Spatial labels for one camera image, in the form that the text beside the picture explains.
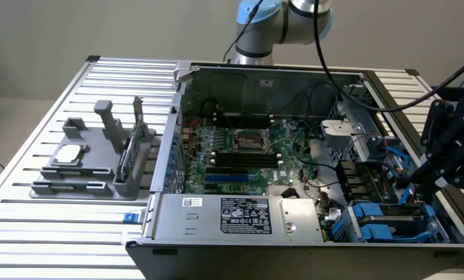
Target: floor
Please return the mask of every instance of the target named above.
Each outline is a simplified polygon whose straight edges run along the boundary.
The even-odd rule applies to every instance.
[[[14,156],[53,101],[0,98],[0,163],[4,166]]]

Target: white wall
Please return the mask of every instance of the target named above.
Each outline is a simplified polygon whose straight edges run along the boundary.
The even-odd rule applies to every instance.
[[[464,63],[464,0],[333,0],[329,65],[415,68],[434,84]],[[233,0],[0,0],[0,96],[54,99],[85,57],[221,59]],[[317,64],[281,45],[277,63]]]

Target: motherboard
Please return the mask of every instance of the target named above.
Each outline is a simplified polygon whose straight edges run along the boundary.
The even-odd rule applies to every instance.
[[[269,195],[291,186],[302,188],[313,167],[295,159],[310,159],[309,136],[299,125],[307,123],[285,118],[190,119],[182,128],[183,192]]]

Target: slotted aluminum surface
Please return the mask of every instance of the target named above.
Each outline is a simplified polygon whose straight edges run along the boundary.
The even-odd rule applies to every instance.
[[[141,230],[121,220],[123,213],[143,209],[147,186],[134,201],[73,201],[32,199],[26,185],[64,136],[62,121],[81,117],[86,126],[101,126],[91,112],[99,99],[113,102],[114,118],[130,127],[133,97],[142,96],[143,120],[159,139],[174,93],[173,68],[174,62],[143,59],[101,58],[84,64],[0,176],[0,279],[142,279],[119,242]],[[427,90],[405,71],[374,71],[398,104]],[[418,132],[429,103],[405,111]],[[145,168],[149,181],[157,146]],[[433,279],[462,277],[438,274]]]

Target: power supply label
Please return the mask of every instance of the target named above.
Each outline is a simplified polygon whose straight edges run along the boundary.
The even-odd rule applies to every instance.
[[[222,233],[270,235],[270,209],[263,198],[221,198]]]

